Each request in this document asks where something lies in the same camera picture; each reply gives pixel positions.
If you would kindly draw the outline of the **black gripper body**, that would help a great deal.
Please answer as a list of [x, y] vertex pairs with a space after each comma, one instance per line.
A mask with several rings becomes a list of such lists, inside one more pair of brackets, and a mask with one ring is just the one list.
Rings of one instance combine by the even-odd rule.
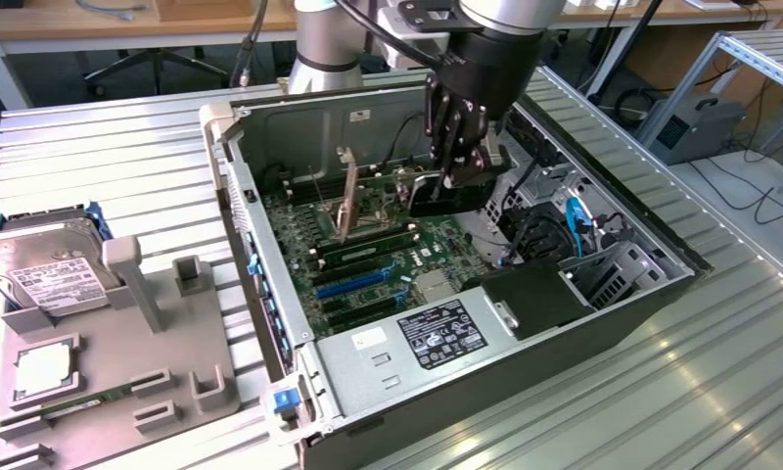
[[443, 99], [460, 107], [470, 102], [488, 118], [500, 118], [526, 89], [550, 32], [511, 35], [492, 29], [452, 32], [426, 87], [426, 114]]

